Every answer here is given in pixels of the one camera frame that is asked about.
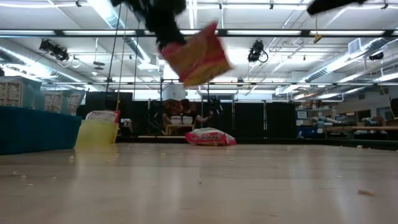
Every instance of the snack bag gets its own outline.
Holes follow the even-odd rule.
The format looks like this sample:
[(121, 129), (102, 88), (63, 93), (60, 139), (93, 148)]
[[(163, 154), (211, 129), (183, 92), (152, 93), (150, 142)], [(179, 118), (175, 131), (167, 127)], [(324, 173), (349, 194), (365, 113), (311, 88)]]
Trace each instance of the snack bag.
[(180, 77), (184, 86), (201, 85), (231, 70), (212, 22), (189, 38), (188, 43), (171, 43), (161, 54)]
[(191, 144), (200, 146), (233, 146), (236, 145), (234, 137), (214, 128), (196, 129), (185, 134), (185, 139)]

